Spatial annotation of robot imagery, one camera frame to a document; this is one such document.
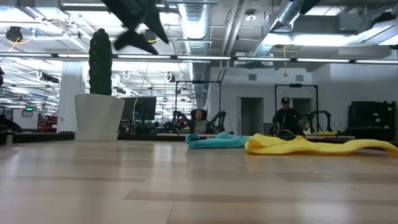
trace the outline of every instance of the ceiling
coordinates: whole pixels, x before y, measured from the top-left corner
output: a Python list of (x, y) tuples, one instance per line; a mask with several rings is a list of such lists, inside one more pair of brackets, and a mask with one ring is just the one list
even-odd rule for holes
[[(63, 3), (100, 3), (99, 1), (71, 1), (65, 0)], [(395, 4), (395, 0), (380, 1), (367, 0), (366, 4), (362, 0), (322, 0), (319, 5), (311, 9), (307, 15), (327, 15), (335, 16), (342, 11), (359, 13), (375, 11), (377, 9), (384, 9)], [(262, 26), (266, 15), (276, 12), (280, 7), (280, 0), (263, 0), (263, 1), (249, 1), (246, 8), (255, 9), (254, 15), (256, 20), (247, 21), (242, 20), (238, 30), (236, 41), (234, 42), (231, 54), (236, 52), (250, 52), (259, 45), (262, 41)], [(231, 8), (233, 1), (223, 0), (217, 1), (217, 4), (211, 4), (211, 14), (213, 17), (210, 21), (210, 36), (207, 41), (210, 42), (210, 55), (219, 55), (223, 47), (224, 35), (227, 32), (227, 23), (231, 18)], [(72, 11), (67, 7), (36, 7), (36, 8), (21, 8), (11, 6), (0, 6), (0, 52), (46, 52), (46, 53), (87, 53), (90, 48), (90, 39), (93, 33), (99, 28), (104, 28), (109, 34), (111, 40), (114, 40), (124, 28), (119, 19), (113, 14), (103, 11), (99, 7), (73, 7)], [(160, 54), (166, 55), (183, 55), (185, 53), (184, 35), (181, 28), (180, 16), (176, 13), (161, 13), (161, 21), (165, 27), (166, 33), (171, 41), (171, 44), (165, 44), (158, 41), (154, 47)], [(10, 26), (22, 27), (22, 34), (24, 36), (23, 44), (14, 44), (5, 38), (5, 32)], [(145, 25), (141, 25), (139, 29), (145, 29)], [(32, 31), (35, 30), (36, 37), (32, 36)], [(299, 46), (286, 45), (285, 48), (274, 47), (271, 53), (274, 57), (310, 57), (310, 58), (384, 58), (389, 54), (388, 46), (369, 46), (369, 47), (355, 47), (352, 51), (355, 54), (343, 53), (345, 50), (341, 47), (314, 47), (314, 46)], [(132, 47), (126, 47), (118, 54), (146, 54), (144, 51)], [(3, 58), (0, 59), (1, 67), (5, 71), (5, 84), (15, 85), (33, 85), (33, 87), (21, 88), (3, 88), (3, 97), (22, 97), (34, 98), (30, 101), (42, 102), (42, 109), (44, 113), (57, 113), (57, 103), (59, 99), (60, 87), (56, 84), (44, 82), (37, 78), (37, 71), (45, 72), (51, 76), (58, 78), (60, 81), (62, 74), (62, 61), (59, 60), (27, 60), (23, 58)], [(88, 70), (88, 65), (85, 64), (85, 70)], [(211, 69), (212, 79), (217, 79), (218, 65)], [(311, 72), (311, 69), (316, 69), (319, 64), (311, 63), (290, 63), (288, 68), (300, 69), (302, 73)], [(274, 63), (271, 66), (272, 71), (278, 71), (279, 68), (284, 68), (285, 63)], [(230, 68), (226, 74), (226, 83), (246, 82), (247, 78), (239, 78), (239, 69)], [(164, 114), (170, 114), (173, 109), (173, 96), (175, 91), (174, 83), (169, 83), (165, 80), (165, 74), (174, 74), (176, 80), (191, 80), (189, 63), (147, 63), (147, 62), (114, 62), (113, 63), (113, 85), (125, 86), (129, 90), (128, 95), (136, 96), (138, 93), (141, 96), (158, 96), (158, 113), (162, 111)], [(144, 87), (141, 92), (140, 86), (144, 82)], [(264, 79), (264, 83), (278, 82), (276, 79)], [(48, 85), (51, 87), (37, 87), (37, 85)], [(152, 87), (154, 90), (150, 91), (147, 87)], [(181, 97), (185, 102), (181, 103), (181, 107), (177, 106), (178, 110), (189, 111), (196, 107), (195, 97), (192, 95), (193, 87), (187, 85), (187, 90), (183, 90)], [(19, 105), (30, 103), (29, 100), (12, 100), (6, 99), (1, 102), (2, 105)], [(52, 102), (54, 105), (46, 105), (46, 102)]]

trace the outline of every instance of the white pillar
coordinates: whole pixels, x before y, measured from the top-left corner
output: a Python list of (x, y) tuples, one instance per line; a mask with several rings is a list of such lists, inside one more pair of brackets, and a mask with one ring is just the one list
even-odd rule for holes
[(81, 62), (64, 62), (62, 66), (57, 132), (77, 131), (75, 95), (85, 93), (85, 73)]

